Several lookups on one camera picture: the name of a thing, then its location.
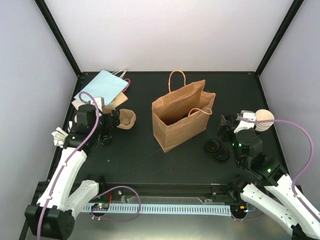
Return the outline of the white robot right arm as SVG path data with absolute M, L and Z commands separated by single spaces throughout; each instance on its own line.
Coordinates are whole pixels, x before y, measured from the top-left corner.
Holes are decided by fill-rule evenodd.
M 243 200 L 277 222 L 293 240 L 320 238 L 320 212 L 296 187 L 286 169 L 263 152 L 263 141 L 257 135 L 259 124 L 273 124 L 275 119 L 258 120 L 251 111 L 236 117 L 221 116 L 218 135 L 230 142 L 237 167 L 251 172 L 271 195 L 253 183 L 237 179 L 228 187 L 228 198 Z

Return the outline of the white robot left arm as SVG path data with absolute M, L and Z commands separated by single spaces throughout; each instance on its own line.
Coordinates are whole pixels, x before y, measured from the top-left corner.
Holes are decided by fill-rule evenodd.
M 119 124 L 120 110 L 83 104 L 67 131 L 58 127 L 52 133 L 54 144 L 62 149 L 60 160 L 43 194 L 24 213 L 28 227 L 38 239 L 68 239 L 81 209 L 91 198 L 101 200 L 107 195 L 106 185 L 90 179 L 75 191 L 72 187 L 90 151 L 98 143 L 110 142 L 112 129 Z

